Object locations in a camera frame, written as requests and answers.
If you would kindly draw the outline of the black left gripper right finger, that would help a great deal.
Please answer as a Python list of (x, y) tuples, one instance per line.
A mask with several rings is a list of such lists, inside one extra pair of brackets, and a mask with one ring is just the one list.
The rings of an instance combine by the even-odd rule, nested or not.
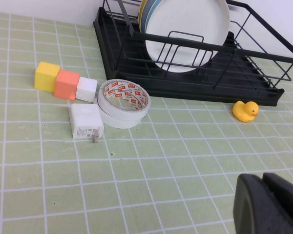
[(264, 173), (262, 180), (274, 194), (281, 207), (293, 218), (293, 184), (274, 173)]

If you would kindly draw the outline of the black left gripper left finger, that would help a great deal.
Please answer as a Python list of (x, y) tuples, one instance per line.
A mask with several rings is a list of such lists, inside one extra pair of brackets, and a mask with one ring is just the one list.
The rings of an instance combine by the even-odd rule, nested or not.
[(262, 177), (240, 174), (233, 205), (238, 234), (293, 234), (293, 218), (281, 207)]

